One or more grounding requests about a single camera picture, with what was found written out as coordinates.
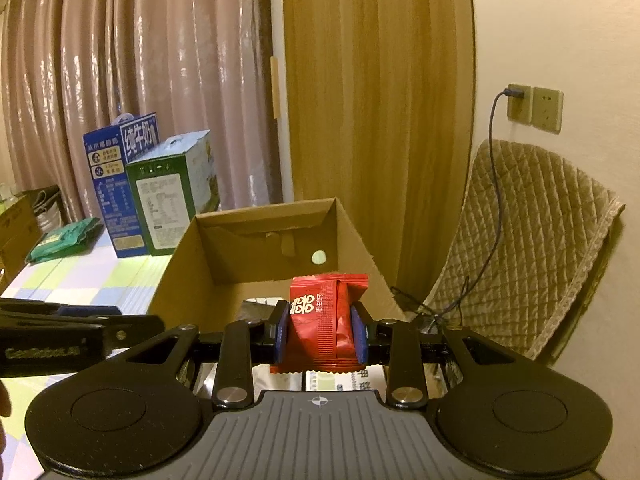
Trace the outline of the person's hand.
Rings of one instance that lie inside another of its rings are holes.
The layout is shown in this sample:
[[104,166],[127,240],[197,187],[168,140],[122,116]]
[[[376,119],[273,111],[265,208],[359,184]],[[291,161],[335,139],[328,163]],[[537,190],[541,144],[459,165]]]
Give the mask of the person's hand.
[[[0,417],[8,418],[12,413],[12,404],[9,391],[3,382],[0,382]],[[0,453],[6,449],[6,430],[3,428],[3,422],[0,422]]]

